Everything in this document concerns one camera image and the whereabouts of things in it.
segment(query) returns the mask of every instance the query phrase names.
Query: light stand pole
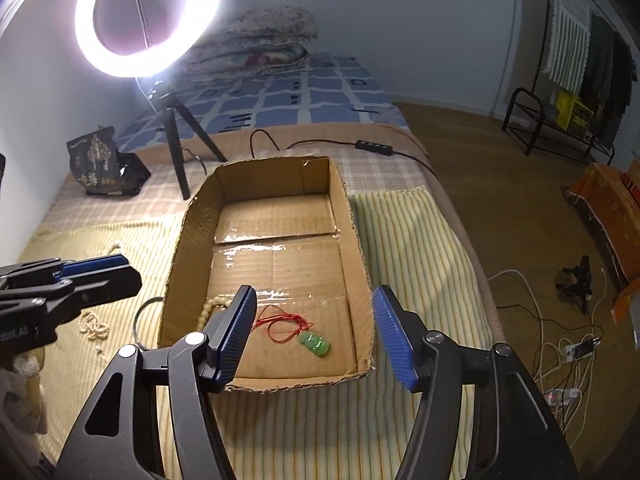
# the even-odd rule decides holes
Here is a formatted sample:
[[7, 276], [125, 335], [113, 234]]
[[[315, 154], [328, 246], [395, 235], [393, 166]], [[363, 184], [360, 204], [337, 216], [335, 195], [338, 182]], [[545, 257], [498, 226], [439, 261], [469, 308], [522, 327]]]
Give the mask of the light stand pole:
[[[151, 40], [149, 38], [145, 13], [142, 8], [142, 0], [136, 0], [136, 7], [138, 8], [140, 24], [142, 25], [142, 33], [145, 38], [145, 47], [150, 48]], [[164, 133], [166, 135], [167, 144], [169, 145], [171, 160], [174, 164], [175, 175], [178, 178], [182, 198], [187, 200], [191, 196], [191, 191], [189, 190], [187, 174], [184, 171], [184, 155], [182, 154], [182, 145], [180, 144], [178, 127], [175, 123], [175, 112], [178, 112], [181, 115], [184, 121], [189, 125], [194, 133], [200, 137], [202, 142], [205, 143], [205, 145], [211, 150], [211, 153], [213, 153], [220, 162], [226, 162], [227, 159], [216, 146], [215, 142], [211, 140], [211, 137], [207, 135], [204, 128], [200, 125], [189, 109], [180, 101], [180, 99], [178, 99], [177, 95], [168, 83], [164, 81], [156, 82], [154, 89], [148, 95], [148, 99], [149, 102], [152, 100], [158, 102], [158, 115], [162, 122], [162, 126], [164, 126]]]

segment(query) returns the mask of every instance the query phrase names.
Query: metal bolt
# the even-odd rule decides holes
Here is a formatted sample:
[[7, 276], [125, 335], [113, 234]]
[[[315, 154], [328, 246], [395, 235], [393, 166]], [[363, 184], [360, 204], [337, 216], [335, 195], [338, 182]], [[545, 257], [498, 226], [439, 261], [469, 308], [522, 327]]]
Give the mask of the metal bolt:
[[118, 355], [120, 357], [131, 357], [137, 350], [138, 349], [135, 345], [124, 345], [120, 350], [118, 350]]
[[184, 337], [187, 345], [199, 345], [204, 341], [205, 335], [202, 332], [190, 332]]
[[503, 357], [507, 357], [507, 356], [511, 355], [511, 347], [509, 345], [507, 345], [507, 343], [498, 343], [495, 346], [495, 352], [498, 355], [501, 355]]
[[444, 341], [444, 334], [437, 330], [429, 330], [422, 338], [425, 343], [437, 345]]

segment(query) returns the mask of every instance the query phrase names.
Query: red cord necklace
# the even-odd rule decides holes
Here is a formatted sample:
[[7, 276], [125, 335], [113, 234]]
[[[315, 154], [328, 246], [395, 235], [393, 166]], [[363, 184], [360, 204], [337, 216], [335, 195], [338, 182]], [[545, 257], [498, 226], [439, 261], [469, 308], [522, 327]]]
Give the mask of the red cord necklace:
[[[264, 312], [269, 307], [277, 308], [281, 312], [281, 314], [276, 314], [274, 316], [262, 317]], [[287, 322], [290, 322], [290, 323], [296, 323], [298, 328], [295, 329], [293, 332], [291, 332], [289, 335], [287, 335], [286, 338], [277, 339], [277, 338], [275, 338], [273, 336], [273, 334], [271, 334], [271, 329], [273, 328], [274, 324], [280, 323], [281, 321], [287, 321]], [[307, 322], [307, 320], [304, 317], [300, 316], [300, 314], [289, 314], [288, 312], [285, 312], [284, 310], [282, 310], [279, 306], [273, 305], [273, 304], [265, 306], [260, 311], [260, 314], [258, 315], [257, 319], [255, 320], [255, 323], [252, 326], [251, 330], [253, 331], [255, 328], [258, 328], [260, 325], [264, 325], [264, 324], [267, 325], [267, 335], [269, 336], [269, 338], [274, 343], [286, 343], [290, 339], [293, 339], [295, 336], [297, 336], [300, 332], [302, 332], [304, 330], [309, 330], [313, 326], [313, 323]]]

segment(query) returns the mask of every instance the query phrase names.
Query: ring light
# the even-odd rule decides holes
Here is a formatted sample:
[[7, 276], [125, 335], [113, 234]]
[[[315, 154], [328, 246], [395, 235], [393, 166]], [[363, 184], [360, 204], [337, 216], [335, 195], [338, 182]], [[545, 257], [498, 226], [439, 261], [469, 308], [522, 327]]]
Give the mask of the ring light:
[[122, 56], [98, 39], [94, 23], [96, 0], [78, 0], [76, 38], [84, 56], [97, 69], [116, 77], [146, 77], [162, 72], [197, 41], [213, 19], [220, 0], [186, 0], [174, 33], [162, 43]]

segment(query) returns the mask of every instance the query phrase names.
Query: blue checkered bed sheet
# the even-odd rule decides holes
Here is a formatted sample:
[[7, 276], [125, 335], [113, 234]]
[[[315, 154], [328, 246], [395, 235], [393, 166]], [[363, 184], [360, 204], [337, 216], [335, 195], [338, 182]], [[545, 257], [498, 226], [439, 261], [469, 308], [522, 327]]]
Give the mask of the blue checkered bed sheet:
[[[327, 122], [385, 123], [407, 129], [400, 110], [354, 57], [317, 53], [302, 68], [277, 75], [219, 80], [177, 92], [208, 134], [241, 128]], [[194, 136], [176, 116], [181, 139]], [[121, 152], [165, 144], [149, 108], [116, 134]]]

